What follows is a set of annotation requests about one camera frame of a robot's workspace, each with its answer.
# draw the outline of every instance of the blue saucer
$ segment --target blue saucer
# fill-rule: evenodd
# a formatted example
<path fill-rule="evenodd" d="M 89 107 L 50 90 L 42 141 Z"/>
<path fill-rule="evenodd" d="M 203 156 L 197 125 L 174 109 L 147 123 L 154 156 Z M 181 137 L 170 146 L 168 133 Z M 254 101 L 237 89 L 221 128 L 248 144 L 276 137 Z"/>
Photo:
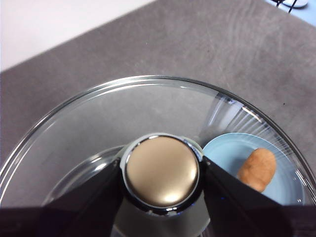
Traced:
<path fill-rule="evenodd" d="M 236 177 L 245 160 L 259 147 L 272 151 L 276 156 L 276 173 L 262 194 L 282 205 L 303 205 L 303 186 L 295 173 L 295 166 L 270 142 L 251 134 L 227 133 L 210 141 L 203 148 L 203 152 L 210 160 Z"/>

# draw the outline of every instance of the white wall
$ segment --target white wall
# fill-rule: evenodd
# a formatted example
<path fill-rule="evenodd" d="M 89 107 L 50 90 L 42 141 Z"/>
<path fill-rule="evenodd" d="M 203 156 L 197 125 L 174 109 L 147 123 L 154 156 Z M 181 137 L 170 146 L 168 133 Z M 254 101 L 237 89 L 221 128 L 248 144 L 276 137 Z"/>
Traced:
<path fill-rule="evenodd" d="M 153 0 L 1 0 L 1 71 Z"/>

